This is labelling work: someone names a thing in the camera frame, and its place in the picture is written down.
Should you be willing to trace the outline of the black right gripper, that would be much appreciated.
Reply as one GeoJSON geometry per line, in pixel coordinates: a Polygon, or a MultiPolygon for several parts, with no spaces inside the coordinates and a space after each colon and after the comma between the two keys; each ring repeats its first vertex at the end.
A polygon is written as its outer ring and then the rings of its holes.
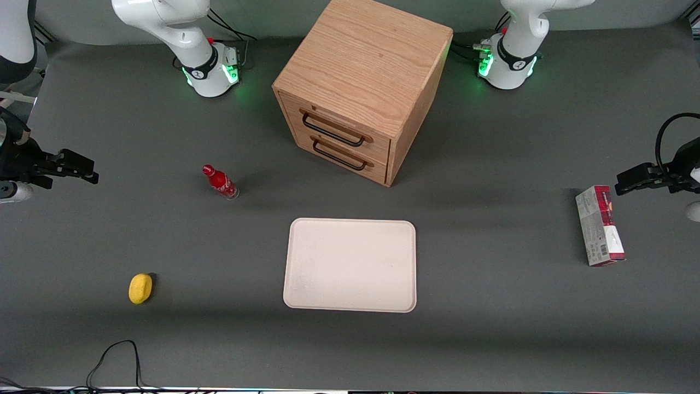
{"type": "Polygon", "coordinates": [[[94,161],[70,149],[61,149],[55,155],[42,150],[35,140],[28,139],[18,144],[21,133],[8,123],[2,125],[1,180],[33,184],[42,189],[52,189],[55,177],[73,177],[90,184],[98,183],[98,173],[85,168],[93,168],[94,161]]]}

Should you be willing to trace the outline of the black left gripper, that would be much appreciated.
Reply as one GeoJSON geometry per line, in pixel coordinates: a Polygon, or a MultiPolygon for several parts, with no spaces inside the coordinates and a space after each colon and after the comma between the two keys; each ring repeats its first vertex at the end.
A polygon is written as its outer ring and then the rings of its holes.
{"type": "Polygon", "coordinates": [[[667,164],[662,163],[662,140],[658,139],[658,166],[639,164],[617,175],[615,192],[625,195],[635,190],[667,187],[670,194],[681,190],[699,194],[699,139],[683,144],[667,164]]]}

